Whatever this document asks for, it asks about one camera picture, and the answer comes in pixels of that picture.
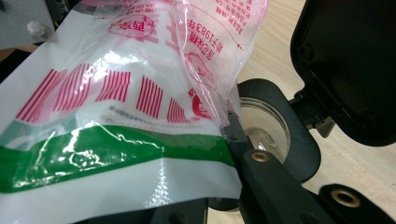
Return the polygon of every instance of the wooden table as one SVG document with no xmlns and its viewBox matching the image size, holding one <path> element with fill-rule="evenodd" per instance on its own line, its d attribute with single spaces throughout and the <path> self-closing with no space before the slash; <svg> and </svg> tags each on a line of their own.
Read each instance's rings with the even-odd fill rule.
<svg viewBox="0 0 396 224">
<path fill-rule="evenodd" d="M 304 0 L 270 0 L 255 49 L 238 81 L 254 77 L 274 82 L 291 99 L 304 83 L 290 60 L 290 39 L 304 6 Z M 352 187 L 376 203 L 396 220 L 396 144 L 367 147 L 354 142 L 334 127 L 322 138 L 311 131 L 322 154 L 318 173 L 304 187 L 318 193 L 321 186 L 338 183 Z M 208 223 L 243 223 L 238 212 L 209 211 Z"/>
</svg>

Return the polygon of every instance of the green stripe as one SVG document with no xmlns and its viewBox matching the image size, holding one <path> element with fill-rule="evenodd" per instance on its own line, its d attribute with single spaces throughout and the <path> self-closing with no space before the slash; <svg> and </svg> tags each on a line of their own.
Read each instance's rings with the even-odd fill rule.
<svg viewBox="0 0 396 224">
<path fill-rule="evenodd" d="M 159 158 L 220 161 L 233 166 L 220 136 L 95 126 L 52 137 L 28 151 L 0 147 L 0 192 L 38 188 Z"/>
</svg>

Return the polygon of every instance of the black lid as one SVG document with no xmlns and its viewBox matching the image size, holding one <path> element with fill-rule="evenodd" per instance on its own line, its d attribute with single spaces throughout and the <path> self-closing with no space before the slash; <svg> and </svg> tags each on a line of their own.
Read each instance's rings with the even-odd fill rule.
<svg viewBox="0 0 396 224">
<path fill-rule="evenodd" d="M 396 142 L 395 0 L 307 0 L 290 51 L 304 89 L 349 137 Z"/>
</svg>

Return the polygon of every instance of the red printed stripe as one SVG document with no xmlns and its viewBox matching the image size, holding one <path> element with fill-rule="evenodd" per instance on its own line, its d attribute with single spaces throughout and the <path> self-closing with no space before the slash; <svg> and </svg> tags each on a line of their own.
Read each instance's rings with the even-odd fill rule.
<svg viewBox="0 0 396 224">
<path fill-rule="evenodd" d="M 57 72 L 51 69 L 16 118 L 26 122 L 37 123 L 44 103 L 66 73 L 67 70 Z"/>
<path fill-rule="evenodd" d="M 73 69 L 62 84 L 52 110 L 64 111 L 82 106 L 88 98 L 91 78 L 91 65 L 81 64 Z"/>
<path fill-rule="evenodd" d="M 163 100 L 163 89 L 143 76 L 136 109 L 157 119 Z"/>
<path fill-rule="evenodd" d="M 131 72 L 106 71 L 104 85 L 97 101 L 118 100 L 125 102 L 128 93 L 128 86 L 131 81 Z"/>
<path fill-rule="evenodd" d="M 167 119 L 173 123 L 190 122 L 186 119 L 184 109 L 173 98 L 171 98 L 171 103 L 169 104 Z"/>
</svg>

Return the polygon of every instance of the brass screw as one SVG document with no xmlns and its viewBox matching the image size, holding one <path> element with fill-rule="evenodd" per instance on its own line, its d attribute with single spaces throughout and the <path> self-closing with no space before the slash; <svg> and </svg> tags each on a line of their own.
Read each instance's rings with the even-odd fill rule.
<svg viewBox="0 0 396 224">
<path fill-rule="evenodd" d="M 332 190 L 331 194 L 335 201 L 342 204 L 343 206 L 351 208 L 357 208 L 361 206 L 361 200 L 359 200 L 356 195 L 347 190 L 334 189 Z"/>
<path fill-rule="evenodd" d="M 255 152 L 251 154 L 251 158 L 253 158 L 253 160 L 255 161 L 261 161 L 261 162 L 270 160 L 270 158 L 262 152 Z"/>
</svg>

